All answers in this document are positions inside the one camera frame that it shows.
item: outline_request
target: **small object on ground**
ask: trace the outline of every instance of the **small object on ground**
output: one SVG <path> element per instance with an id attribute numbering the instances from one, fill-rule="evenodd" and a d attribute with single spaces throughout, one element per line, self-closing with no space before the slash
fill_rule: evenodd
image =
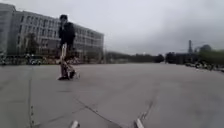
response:
<path id="1" fill-rule="evenodd" d="M 71 71 L 71 72 L 69 73 L 69 78 L 72 79 L 72 78 L 74 77 L 75 74 L 76 74 L 75 71 Z"/>
<path id="2" fill-rule="evenodd" d="M 135 125 L 137 128 L 144 128 L 144 126 L 139 118 L 135 121 Z"/>
<path id="3" fill-rule="evenodd" d="M 79 78 L 80 78 L 80 73 L 75 72 L 75 78 L 76 78 L 76 79 L 79 79 Z"/>
<path id="4" fill-rule="evenodd" d="M 74 120 L 69 128 L 80 128 L 80 124 L 78 121 Z"/>
<path id="5" fill-rule="evenodd" d="M 69 80 L 68 76 L 61 76 L 58 78 L 58 80 Z"/>

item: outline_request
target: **building facade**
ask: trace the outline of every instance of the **building facade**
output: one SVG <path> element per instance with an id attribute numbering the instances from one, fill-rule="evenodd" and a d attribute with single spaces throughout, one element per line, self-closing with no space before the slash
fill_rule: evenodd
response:
<path id="1" fill-rule="evenodd" d="M 6 54 L 10 47 L 8 42 L 15 11 L 16 9 L 12 5 L 0 4 L 0 54 Z"/>
<path id="2" fill-rule="evenodd" d="M 77 24 L 74 27 L 74 51 L 78 56 L 100 59 L 103 54 L 104 35 Z M 4 53 L 23 54 L 26 52 L 24 49 L 29 42 L 29 35 L 34 34 L 38 44 L 37 54 L 55 55 L 60 42 L 58 28 L 58 18 L 20 12 L 13 5 L 0 4 L 0 50 Z"/>

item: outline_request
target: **ground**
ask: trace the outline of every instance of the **ground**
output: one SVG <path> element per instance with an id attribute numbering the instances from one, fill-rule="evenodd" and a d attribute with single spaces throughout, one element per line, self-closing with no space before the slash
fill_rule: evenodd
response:
<path id="1" fill-rule="evenodd" d="M 57 81 L 58 68 L 0 67 L 1 127 L 27 127 L 29 104 L 39 128 L 67 128 L 72 120 L 83 128 L 128 128 L 138 117 L 146 128 L 224 125 L 219 72 L 168 64 L 81 65 L 80 79 Z"/>

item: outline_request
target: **person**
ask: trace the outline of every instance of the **person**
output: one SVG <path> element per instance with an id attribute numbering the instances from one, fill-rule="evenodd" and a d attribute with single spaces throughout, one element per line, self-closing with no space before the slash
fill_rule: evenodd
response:
<path id="1" fill-rule="evenodd" d="M 73 58 L 71 50 L 75 38 L 75 29 L 73 24 L 68 22 L 67 15 L 64 14 L 60 16 L 59 38 L 61 39 L 61 77 L 59 77 L 58 80 L 69 80 L 72 79 L 76 73 L 74 68 L 68 63 L 68 60 Z"/>

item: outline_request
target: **tower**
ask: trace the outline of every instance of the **tower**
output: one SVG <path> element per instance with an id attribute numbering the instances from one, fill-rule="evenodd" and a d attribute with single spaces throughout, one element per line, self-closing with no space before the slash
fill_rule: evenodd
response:
<path id="1" fill-rule="evenodd" d="M 188 53 L 191 54 L 193 52 L 193 50 L 192 50 L 192 41 L 191 40 L 189 40 L 188 46 L 189 46 L 188 47 Z"/>

